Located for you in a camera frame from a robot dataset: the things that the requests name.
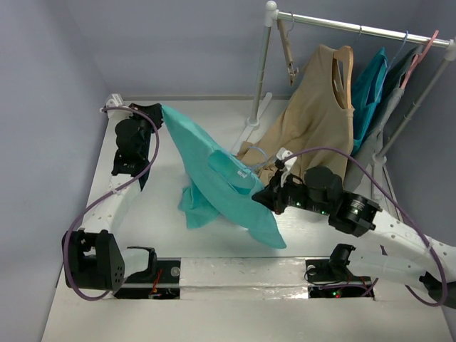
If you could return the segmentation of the teal t shirt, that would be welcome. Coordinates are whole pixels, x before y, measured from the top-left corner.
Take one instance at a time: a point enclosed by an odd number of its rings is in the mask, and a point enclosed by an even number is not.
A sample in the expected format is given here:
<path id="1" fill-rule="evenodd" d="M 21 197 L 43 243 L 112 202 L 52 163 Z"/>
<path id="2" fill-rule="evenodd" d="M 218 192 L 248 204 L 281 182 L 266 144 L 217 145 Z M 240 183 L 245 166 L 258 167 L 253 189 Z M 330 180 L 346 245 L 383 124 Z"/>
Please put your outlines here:
<path id="1" fill-rule="evenodd" d="M 264 189 L 256 174 L 186 115 L 167 105 L 162 115 L 190 179 L 178 205 L 187 228 L 201 228 L 223 216 L 258 242 L 286 248 L 271 210 L 252 199 Z"/>

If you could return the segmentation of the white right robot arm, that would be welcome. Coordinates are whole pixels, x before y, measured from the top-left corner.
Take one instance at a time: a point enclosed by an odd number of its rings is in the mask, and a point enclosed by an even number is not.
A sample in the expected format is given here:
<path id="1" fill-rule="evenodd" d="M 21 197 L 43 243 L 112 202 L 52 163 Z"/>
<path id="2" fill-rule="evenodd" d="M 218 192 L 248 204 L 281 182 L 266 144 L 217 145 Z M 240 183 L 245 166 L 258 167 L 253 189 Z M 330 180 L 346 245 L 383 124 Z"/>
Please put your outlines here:
<path id="1" fill-rule="evenodd" d="M 376 202 L 345 191 L 341 178 L 327 167 L 312 167 L 304 180 L 282 176 L 281 170 L 252 199 L 276 214 L 287 207 L 304 209 L 328 218 L 338 232 L 380 245 L 384 254 L 371 254 L 350 244 L 338 244 L 324 266 L 315 272 L 333 283 L 369 276 L 427 292 L 443 306 L 455 307 L 455 248 L 421 237 Z"/>

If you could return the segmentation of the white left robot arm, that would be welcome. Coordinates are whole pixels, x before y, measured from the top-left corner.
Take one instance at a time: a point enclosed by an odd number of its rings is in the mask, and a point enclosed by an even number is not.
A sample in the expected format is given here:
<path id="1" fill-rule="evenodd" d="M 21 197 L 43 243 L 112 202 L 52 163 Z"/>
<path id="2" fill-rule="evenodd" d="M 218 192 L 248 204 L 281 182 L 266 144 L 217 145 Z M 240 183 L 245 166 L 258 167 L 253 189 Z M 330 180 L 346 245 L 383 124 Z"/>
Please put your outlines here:
<path id="1" fill-rule="evenodd" d="M 162 106 L 120 106 L 128 113 L 115 126 L 117 150 L 108 191 L 75 219 L 62 238 L 66 284 L 77 294 L 84 289 L 116 292 L 127 281 L 149 282 L 158 276 L 152 247 L 121 250 L 117 231 L 135 198 L 144 190 L 159 146 Z"/>

